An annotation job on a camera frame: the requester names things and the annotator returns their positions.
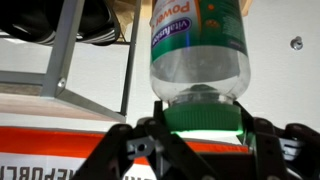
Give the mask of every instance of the metal frame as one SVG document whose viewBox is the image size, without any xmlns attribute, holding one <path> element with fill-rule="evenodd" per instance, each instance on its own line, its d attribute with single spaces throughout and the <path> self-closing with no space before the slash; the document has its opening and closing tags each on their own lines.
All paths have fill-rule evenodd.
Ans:
<svg viewBox="0 0 320 180">
<path fill-rule="evenodd" d="M 120 43 L 123 45 L 130 45 L 130 48 L 128 53 L 121 109 L 119 113 L 101 106 L 65 88 L 68 80 L 72 54 L 76 42 L 76 35 L 80 25 L 84 2 L 85 0 L 64 1 L 46 74 L 0 71 L 0 83 L 42 86 L 42 91 L 40 93 L 41 98 L 53 98 L 58 100 L 60 103 L 67 104 L 68 106 L 90 110 L 118 121 L 125 122 L 140 17 L 141 0 L 137 0 L 136 2 L 137 4 L 132 27 L 131 41 L 129 43 Z"/>
</svg>

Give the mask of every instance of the screw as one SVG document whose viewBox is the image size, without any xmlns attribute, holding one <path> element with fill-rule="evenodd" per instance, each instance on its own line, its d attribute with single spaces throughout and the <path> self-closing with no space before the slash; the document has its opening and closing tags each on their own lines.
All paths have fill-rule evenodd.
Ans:
<svg viewBox="0 0 320 180">
<path fill-rule="evenodd" d="M 66 86 L 67 80 L 65 78 L 61 78 L 58 82 L 58 86 L 64 88 Z"/>
<path fill-rule="evenodd" d="M 155 125 L 155 124 L 156 124 L 155 121 L 150 121 L 150 122 L 149 122 L 149 125 Z"/>
<path fill-rule="evenodd" d="M 215 180 L 212 176 L 205 175 L 201 180 Z"/>
<path fill-rule="evenodd" d="M 303 48 L 303 43 L 301 37 L 297 36 L 295 39 L 293 39 L 290 43 L 291 48 L 298 51 Z"/>
<path fill-rule="evenodd" d="M 281 180 L 280 178 L 278 178 L 277 176 L 268 176 L 267 180 Z"/>
</svg>

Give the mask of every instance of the green bottle label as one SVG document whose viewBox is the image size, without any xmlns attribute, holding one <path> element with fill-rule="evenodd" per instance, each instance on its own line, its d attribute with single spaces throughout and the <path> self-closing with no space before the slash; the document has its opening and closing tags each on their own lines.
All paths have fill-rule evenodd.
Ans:
<svg viewBox="0 0 320 180">
<path fill-rule="evenodd" d="M 238 0 L 158 0 L 151 28 L 152 62 L 190 46 L 223 46 L 247 55 Z"/>
</svg>

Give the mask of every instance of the plastic bottle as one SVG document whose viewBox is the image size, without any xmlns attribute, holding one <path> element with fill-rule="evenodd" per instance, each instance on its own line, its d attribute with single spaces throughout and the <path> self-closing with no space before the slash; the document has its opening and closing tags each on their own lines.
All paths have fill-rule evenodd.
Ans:
<svg viewBox="0 0 320 180">
<path fill-rule="evenodd" d="M 151 84 L 172 131 L 241 133 L 232 105 L 250 67 L 237 0 L 158 0 L 151 19 Z"/>
</svg>

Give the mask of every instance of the bottle cap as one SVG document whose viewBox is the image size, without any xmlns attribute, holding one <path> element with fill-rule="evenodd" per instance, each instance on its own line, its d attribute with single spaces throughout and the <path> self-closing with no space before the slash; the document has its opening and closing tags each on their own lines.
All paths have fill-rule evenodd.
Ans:
<svg viewBox="0 0 320 180">
<path fill-rule="evenodd" d="M 238 106 L 229 104 L 180 104 L 164 111 L 170 131 L 238 131 L 242 132 Z"/>
</svg>

